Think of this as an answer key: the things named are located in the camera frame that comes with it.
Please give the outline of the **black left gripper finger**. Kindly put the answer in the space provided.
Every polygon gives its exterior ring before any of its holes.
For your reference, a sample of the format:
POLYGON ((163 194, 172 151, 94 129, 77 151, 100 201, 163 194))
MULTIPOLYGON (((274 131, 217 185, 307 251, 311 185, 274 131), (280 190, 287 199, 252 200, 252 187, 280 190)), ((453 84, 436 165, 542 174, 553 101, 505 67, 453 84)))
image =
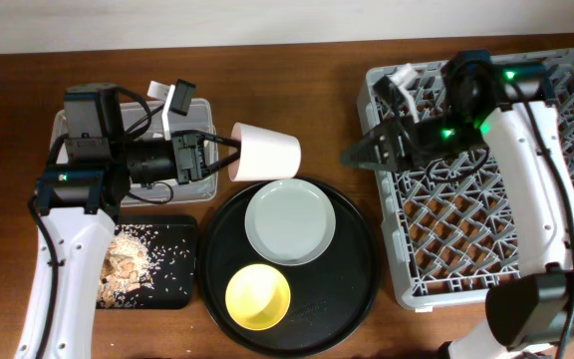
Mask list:
POLYGON ((192 136, 196 139, 197 143, 201 143, 202 145, 205 142, 212 142, 219 145, 224 145, 231 148, 240 148, 241 142, 239 140, 225 138, 222 136, 218 136, 211 133, 201 132, 201 131, 189 131, 187 133, 189 136, 192 136))
POLYGON ((216 163, 213 163, 211 165, 209 165, 206 170, 207 173, 209 175, 214 175, 217 174, 218 172, 220 172, 221 170, 226 169, 228 166, 232 165, 233 163, 235 163, 236 161, 238 161, 240 159, 240 152, 235 152, 232 155, 229 155, 228 157, 219 160, 216 163))

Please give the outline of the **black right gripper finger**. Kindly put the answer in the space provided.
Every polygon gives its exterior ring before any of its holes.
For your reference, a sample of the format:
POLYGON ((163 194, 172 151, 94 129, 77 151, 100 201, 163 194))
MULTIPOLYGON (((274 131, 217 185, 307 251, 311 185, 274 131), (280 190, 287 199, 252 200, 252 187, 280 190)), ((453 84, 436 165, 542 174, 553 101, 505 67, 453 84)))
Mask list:
POLYGON ((340 161, 344 166, 356 169, 385 172, 392 170, 392 167, 378 151, 346 151, 341 154, 340 161))
POLYGON ((392 127, 388 123, 381 123, 368 130, 355 144, 350 146, 352 151, 378 150, 389 152, 392 148, 392 127))

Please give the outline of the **pink plastic cup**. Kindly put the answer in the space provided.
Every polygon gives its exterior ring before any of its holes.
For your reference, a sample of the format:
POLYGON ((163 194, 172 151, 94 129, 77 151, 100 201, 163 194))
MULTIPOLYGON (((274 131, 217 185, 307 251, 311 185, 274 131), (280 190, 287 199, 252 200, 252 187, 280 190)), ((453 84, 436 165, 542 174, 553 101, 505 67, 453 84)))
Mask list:
POLYGON ((296 137, 236 123, 231 138, 240 142, 240 157, 228 167, 231 181, 289 179, 299 171, 302 151, 296 137))

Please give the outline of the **white round plate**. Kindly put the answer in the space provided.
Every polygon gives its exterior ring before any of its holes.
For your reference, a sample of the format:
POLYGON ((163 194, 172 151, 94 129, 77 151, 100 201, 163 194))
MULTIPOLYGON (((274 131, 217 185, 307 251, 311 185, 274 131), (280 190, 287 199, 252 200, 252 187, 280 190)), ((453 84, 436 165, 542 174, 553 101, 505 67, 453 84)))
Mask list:
POLYGON ((337 218, 330 198, 309 181, 281 179, 263 185, 244 215, 250 245, 283 266, 314 261, 330 246, 337 218))

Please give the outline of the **yellow plastic bowl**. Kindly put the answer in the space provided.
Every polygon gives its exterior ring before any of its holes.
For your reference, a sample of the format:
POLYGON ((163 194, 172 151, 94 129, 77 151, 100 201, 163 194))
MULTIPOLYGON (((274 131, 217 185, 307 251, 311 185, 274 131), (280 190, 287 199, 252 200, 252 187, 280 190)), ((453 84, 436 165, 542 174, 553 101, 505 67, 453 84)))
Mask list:
POLYGON ((238 270, 225 291, 227 313, 240 327, 268 330, 287 314, 291 289, 286 277, 267 264, 250 264, 238 270))

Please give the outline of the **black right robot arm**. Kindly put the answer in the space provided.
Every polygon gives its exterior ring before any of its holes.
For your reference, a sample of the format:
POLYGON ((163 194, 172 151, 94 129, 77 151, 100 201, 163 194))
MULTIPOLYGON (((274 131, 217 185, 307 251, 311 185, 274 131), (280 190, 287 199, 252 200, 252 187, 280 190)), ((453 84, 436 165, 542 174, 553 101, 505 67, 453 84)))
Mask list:
POLYGON ((398 302, 483 302, 442 358, 574 341, 574 49, 368 72, 344 165, 376 174, 398 302))

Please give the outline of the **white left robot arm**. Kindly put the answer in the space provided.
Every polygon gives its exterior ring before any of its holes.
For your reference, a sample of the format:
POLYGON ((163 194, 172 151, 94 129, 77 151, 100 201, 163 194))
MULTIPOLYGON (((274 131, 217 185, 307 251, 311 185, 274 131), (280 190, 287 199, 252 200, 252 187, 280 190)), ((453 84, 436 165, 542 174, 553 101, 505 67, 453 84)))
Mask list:
POLYGON ((51 145, 28 208, 37 264, 18 358, 88 358, 98 281, 132 184, 204 180, 241 156, 240 141, 198 130, 145 141, 154 111, 112 83, 69 88, 65 134, 51 145))

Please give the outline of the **grey dishwasher rack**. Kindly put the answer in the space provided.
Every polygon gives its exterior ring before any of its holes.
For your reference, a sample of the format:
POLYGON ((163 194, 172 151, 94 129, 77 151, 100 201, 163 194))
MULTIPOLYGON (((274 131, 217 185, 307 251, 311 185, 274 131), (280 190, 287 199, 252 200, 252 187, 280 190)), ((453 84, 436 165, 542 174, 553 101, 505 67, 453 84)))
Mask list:
MULTIPOLYGON (((493 57, 536 61, 550 74, 560 112, 561 148, 574 183, 574 48, 493 57)), ((382 232, 395 297, 407 310, 477 303, 519 276, 517 236, 494 158, 463 153, 432 170, 435 178, 482 168, 461 182, 435 184, 424 169, 375 174, 382 232)))

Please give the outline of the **round black serving tray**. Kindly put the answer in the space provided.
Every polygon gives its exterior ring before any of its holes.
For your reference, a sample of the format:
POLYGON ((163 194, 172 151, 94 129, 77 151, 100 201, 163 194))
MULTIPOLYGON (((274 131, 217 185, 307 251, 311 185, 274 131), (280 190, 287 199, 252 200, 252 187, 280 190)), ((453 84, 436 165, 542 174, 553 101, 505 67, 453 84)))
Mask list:
POLYGON ((261 189, 252 184, 225 201, 200 241, 196 279, 216 325, 234 342, 268 356, 304 357, 324 352, 351 336, 369 314, 382 278, 379 246, 360 209, 341 191, 317 181, 331 201, 337 229, 331 245, 314 261, 281 267, 291 289, 286 315, 275 326, 252 331, 226 310, 230 278, 262 262, 243 228, 244 211, 261 189))

